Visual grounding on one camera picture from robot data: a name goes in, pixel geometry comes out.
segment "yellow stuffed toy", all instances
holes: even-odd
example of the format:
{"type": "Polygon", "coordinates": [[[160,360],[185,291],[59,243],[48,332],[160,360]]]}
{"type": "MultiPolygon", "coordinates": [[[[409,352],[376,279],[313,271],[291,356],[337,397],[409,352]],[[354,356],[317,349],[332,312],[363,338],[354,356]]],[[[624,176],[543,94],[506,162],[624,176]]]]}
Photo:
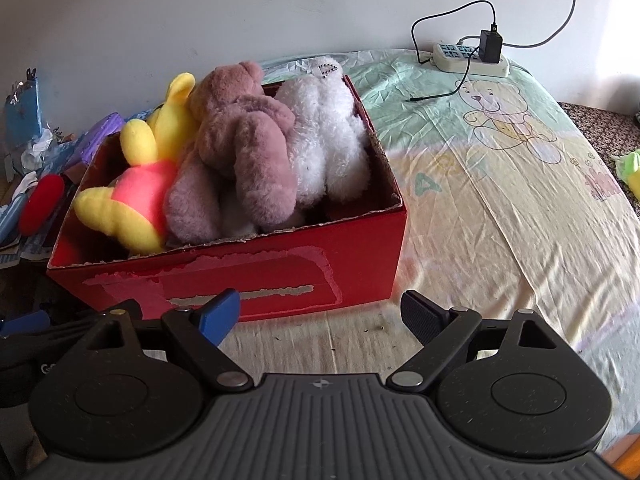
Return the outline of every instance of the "yellow stuffed toy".
{"type": "Polygon", "coordinates": [[[175,77],[166,101],[146,121],[132,119],[120,133],[120,146],[131,166],[114,187],[85,189],[74,200],[74,212],[87,227],[115,237],[134,254],[164,248],[164,196],[174,182],[177,159],[193,140],[198,123],[186,107],[195,86],[189,73],[175,77]]]}

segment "gray ribbed plate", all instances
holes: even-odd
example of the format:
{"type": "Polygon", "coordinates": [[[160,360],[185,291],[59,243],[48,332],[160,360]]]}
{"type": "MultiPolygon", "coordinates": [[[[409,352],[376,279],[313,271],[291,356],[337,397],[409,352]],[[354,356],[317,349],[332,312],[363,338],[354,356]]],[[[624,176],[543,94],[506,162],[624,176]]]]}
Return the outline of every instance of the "gray ribbed plate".
{"type": "Polygon", "coordinates": [[[508,462],[449,433],[421,396],[387,390],[375,374],[268,374],[220,397],[177,444],[125,463],[53,455],[31,480],[596,480],[619,479],[598,456],[508,462]]]}

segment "red oval object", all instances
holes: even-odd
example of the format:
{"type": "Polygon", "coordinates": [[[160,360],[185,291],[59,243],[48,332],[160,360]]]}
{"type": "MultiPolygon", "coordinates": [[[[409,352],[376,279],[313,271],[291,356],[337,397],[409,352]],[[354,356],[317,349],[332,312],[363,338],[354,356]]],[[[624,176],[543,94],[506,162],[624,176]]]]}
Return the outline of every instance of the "red oval object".
{"type": "Polygon", "coordinates": [[[18,220],[18,231],[23,236],[35,234],[56,208],[65,191],[65,181],[61,176],[43,176],[31,193],[18,220]]]}

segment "mauve plush bear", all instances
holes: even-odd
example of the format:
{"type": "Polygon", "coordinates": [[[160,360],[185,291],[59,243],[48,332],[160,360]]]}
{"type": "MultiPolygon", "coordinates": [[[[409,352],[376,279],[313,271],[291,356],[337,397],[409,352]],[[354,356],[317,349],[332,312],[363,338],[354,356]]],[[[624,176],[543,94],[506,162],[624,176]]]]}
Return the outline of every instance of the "mauve plush bear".
{"type": "Polygon", "coordinates": [[[224,179],[236,182],[242,210],[261,228],[287,221],[294,211],[296,180],[283,132],[292,129],[295,117],[264,95],[263,76],[252,61],[220,66],[189,97],[200,129],[164,200],[167,225],[185,244],[223,236],[219,195],[224,179]]]}

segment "plug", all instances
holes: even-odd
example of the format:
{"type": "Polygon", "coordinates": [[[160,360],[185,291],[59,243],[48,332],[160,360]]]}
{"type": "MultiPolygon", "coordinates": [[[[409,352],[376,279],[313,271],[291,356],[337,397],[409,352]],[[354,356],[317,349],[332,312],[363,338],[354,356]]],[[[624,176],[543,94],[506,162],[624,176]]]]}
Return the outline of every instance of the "plug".
{"type": "Polygon", "coordinates": [[[500,63],[502,36],[498,34],[498,26],[494,23],[491,30],[480,31],[480,49],[478,56],[484,63],[500,63]]]}

